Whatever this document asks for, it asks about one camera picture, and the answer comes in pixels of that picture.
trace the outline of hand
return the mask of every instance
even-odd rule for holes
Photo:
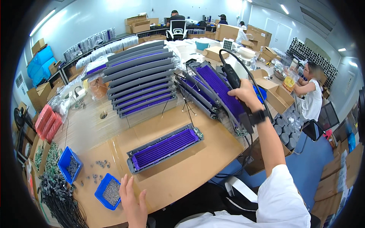
[[[295,69],[293,66],[291,66],[291,67],[290,67],[290,70],[291,70],[291,71],[294,71],[296,74],[298,74],[298,70],[297,70],[297,69]]]
[[[241,87],[228,91],[228,95],[236,96],[236,99],[240,99],[245,102],[252,112],[264,109],[263,105],[257,98],[252,84],[247,79],[241,79]]]
[[[147,190],[145,189],[139,194],[138,204],[134,196],[133,180],[134,177],[132,176],[128,181],[127,174],[121,179],[119,188],[120,199],[127,215],[129,228],[145,228],[147,223]]]

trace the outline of white office chair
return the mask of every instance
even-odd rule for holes
[[[228,195],[231,197],[235,195],[233,188],[235,188],[239,193],[246,197],[250,202],[257,203],[257,195],[254,193],[245,183],[243,183],[237,177],[230,177],[224,183]]]
[[[171,20],[170,29],[166,30],[167,39],[175,41],[178,38],[186,38],[186,21],[185,20]]]

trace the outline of white shirt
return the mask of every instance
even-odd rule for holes
[[[286,165],[277,165],[258,190],[256,220],[230,215],[225,210],[180,223],[178,228],[310,228],[311,216]]]
[[[307,120],[316,120],[318,121],[320,108],[322,107],[322,93],[319,87],[319,84],[316,80],[311,79],[309,83],[313,82],[316,86],[316,89],[307,93],[306,98],[302,101],[301,107],[304,118]]]
[[[238,30],[238,35],[237,35],[236,43],[241,44],[242,40],[249,40],[249,39],[247,39],[247,36],[243,32],[243,29],[240,28]]]

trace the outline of wooden table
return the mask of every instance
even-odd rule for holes
[[[183,62],[190,59],[191,53],[203,52],[196,50],[195,45],[179,46],[177,49]],[[221,64],[212,59],[206,60],[210,61],[213,67]],[[105,176],[106,173],[118,179],[125,173],[131,176],[126,163],[128,151],[191,123],[186,106],[182,112],[183,103],[179,95],[175,103],[168,104],[170,107],[166,107],[165,110],[170,110],[165,111],[163,116],[159,114],[150,118],[155,113],[161,112],[162,107],[156,106],[149,109],[148,114],[136,114],[120,119],[106,97],[92,101],[87,95],[85,109],[69,111],[68,121],[64,124],[63,130],[57,132],[54,141],[61,148],[69,146],[84,163],[74,182],[77,187],[74,197],[82,205],[90,228],[108,227],[127,220],[121,204],[115,211],[111,211],[96,199],[94,192],[100,180],[97,179],[97,184],[94,184],[93,179],[88,180],[87,176],[91,177],[93,174]],[[277,112],[270,104],[268,107],[275,116]],[[169,160],[135,175],[135,194],[138,196],[142,190],[147,189],[149,213],[194,191],[223,170],[248,147],[243,137],[233,136],[232,126],[226,115],[220,116],[220,123],[218,120],[208,118],[193,104],[190,104],[190,108],[192,122],[204,134],[204,140]],[[100,114],[104,111],[107,111],[108,115],[101,119]],[[256,128],[252,137],[253,140],[258,137]],[[111,163],[111,167],[103,169],[95,165],[95,161],[98,160],[107,160]]]

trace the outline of black wristwatch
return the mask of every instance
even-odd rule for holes
[[[251,123],[253,125],[259,124],[261,122],[264,122],[266,117],[269,116],[269,111],[265,110],[258,110],[257,112],[252,113],[252,116],[250,116]]]

